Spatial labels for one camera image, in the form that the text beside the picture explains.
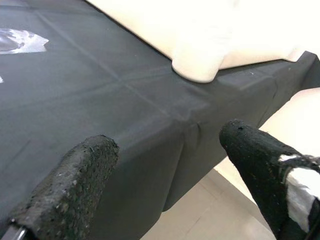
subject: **white tape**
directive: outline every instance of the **white tape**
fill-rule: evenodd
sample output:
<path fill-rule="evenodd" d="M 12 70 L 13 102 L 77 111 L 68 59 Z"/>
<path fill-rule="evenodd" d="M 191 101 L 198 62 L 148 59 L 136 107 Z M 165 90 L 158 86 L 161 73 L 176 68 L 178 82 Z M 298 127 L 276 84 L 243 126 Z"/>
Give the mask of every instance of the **white tape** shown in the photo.
<path fill-rule="evenodd" d="M 309 214 L 315 198 L 320 199 L 320 174 L 314 170 L 297 167 L 286 178 L 289 217 L 309 232 Z"/>

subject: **black fabric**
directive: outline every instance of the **black fabric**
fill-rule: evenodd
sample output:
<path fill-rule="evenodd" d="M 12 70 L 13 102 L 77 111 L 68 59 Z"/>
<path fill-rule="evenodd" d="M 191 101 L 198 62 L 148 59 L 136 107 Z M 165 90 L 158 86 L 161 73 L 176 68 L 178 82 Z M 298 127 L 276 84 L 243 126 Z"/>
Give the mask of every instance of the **black fabric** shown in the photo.
<path fill-rule="evenodd" d="M 320 86 L 306 79 L 320 67 L 308 52 L 296 63 L 226 69 L 209 84 L 192 83 L 81 0 L 0 1 L 0 28 L 49 40 L 47 52 L 0 55 L 0 223 L 64 153 L 105 135 L 120 159 L 92 240 L 141 238 L 225 157 L 225 122 L 260 126 L 297 91 Z"/>

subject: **black tablecloth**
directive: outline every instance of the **black tablecloth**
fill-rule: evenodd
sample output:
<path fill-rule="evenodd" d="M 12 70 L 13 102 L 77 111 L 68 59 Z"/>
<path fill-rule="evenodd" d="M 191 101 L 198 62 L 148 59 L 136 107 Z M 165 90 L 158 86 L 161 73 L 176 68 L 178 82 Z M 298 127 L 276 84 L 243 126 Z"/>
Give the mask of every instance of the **black tablecloth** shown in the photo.
<path fill-rule="evenodd" d="M 297 91 L 320 86 L 308 52 L 192 83 L 81 0 L 2 0 L 0 28 L 49 40 L 46 52 L 0 55 L 0 222 L 69 149 L 103 134 L 120 160 L 92 240 L 139 239 L 226 155 L 218 141 L 226 121 L 259 127 Z"/>

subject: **white fabric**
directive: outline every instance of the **white fabric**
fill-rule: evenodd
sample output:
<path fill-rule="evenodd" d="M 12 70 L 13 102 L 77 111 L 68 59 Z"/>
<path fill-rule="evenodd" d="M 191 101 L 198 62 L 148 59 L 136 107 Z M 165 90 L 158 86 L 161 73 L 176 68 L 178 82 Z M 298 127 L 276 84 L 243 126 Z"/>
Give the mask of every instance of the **white fabric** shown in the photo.
<path fill-rule="evenodd" d="M 284 21 L 292 13 L 278 0 L 87 1 L 172 59 L 177 73 L 199 83 L 211 82 L 219 69 L 295 62 L 303 53 L 293 35 L 299 28 L 289 29 Z"/>
<path fill-rule="evenodd" d="M 294 168 L 286 178 L 289 217 L 309 232 L 309 214 L 315 198 L 320 200 L 320 174 L 306 168 Z"/>
<path fill-rule="evenodd" d="M 320 87 L 295 94 L 260 129 L 302 154 L 317 157 L 320 156 L 319 122 Z"/>

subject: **textured rubber grip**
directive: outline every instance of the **textured rubber grip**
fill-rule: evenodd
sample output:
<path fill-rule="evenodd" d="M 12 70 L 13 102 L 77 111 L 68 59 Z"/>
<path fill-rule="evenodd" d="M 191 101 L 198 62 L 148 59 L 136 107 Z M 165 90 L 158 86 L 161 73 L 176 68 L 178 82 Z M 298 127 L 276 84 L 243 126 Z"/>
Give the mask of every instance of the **textured rubber grip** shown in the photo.
<path fill-rule="evenodd" d="M 85 239 L 118 153 L 108 137 L 86 139 L 11 212 L 11 220 L 35 239 Z"/>

